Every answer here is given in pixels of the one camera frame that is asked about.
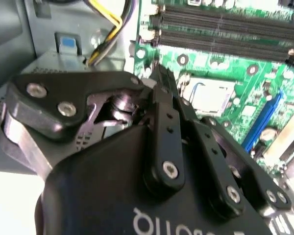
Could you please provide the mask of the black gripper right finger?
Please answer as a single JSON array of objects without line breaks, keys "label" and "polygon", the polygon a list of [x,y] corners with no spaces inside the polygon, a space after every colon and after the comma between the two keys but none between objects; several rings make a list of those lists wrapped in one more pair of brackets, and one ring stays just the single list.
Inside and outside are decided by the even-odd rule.
[{"label": "black gripper right finger", "polygon": [[224,218],[239,217],[251,206],[261,217],[275,217],[291,209],[288,195],[216,122],[198,119],[193,107],[179,96],[172,71],[162,67],[161,81],[173,95],[182,136],[191,145],[195,166],[212,208]]}]

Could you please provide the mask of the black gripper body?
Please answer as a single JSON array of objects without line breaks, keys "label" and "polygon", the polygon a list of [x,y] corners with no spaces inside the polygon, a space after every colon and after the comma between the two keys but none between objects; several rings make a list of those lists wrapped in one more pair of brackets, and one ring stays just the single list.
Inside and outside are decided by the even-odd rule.
[{"label": "black gripper body", "polygon": [[38,235],[269,235],[258,212],[221,217],[210,203],[202,153],[184,144],[185,184],[153,195],[143,180],[147,128],[131,127],[74,154],[50,173],[35,209]]}]

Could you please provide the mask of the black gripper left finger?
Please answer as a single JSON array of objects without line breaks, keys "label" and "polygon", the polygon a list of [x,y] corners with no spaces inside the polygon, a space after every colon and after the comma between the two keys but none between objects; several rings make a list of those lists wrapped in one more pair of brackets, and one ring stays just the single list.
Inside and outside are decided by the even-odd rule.
[{"label": "black gripper left finger", "polygon": [[162,65],[145,81],[125,71],[21,74],[7,87],[3,129],[44,179],[59,163],[73,178],[136,170],[153,193],[176,193],[185,184],[176,99]]}]

